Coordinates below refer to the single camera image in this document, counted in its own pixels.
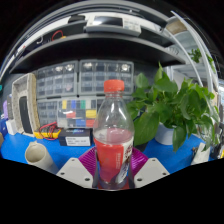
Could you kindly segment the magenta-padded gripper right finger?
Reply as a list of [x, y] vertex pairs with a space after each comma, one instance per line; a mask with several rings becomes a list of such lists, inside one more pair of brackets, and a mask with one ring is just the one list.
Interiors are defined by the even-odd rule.
[[131, 189], [146, 186], [168, 174], [169, 172], [157, 158], [148, 158], [136, 148], [132, 150], [128, 172], [128, 183]]

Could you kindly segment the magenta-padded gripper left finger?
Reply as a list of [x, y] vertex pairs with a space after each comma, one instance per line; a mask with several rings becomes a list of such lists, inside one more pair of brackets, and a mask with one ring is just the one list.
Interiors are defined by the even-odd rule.
[[92, 147], [79, 158], [70, 158], [57, 175], [84, 188], [98, 185], [98, 166], [96, 148]]

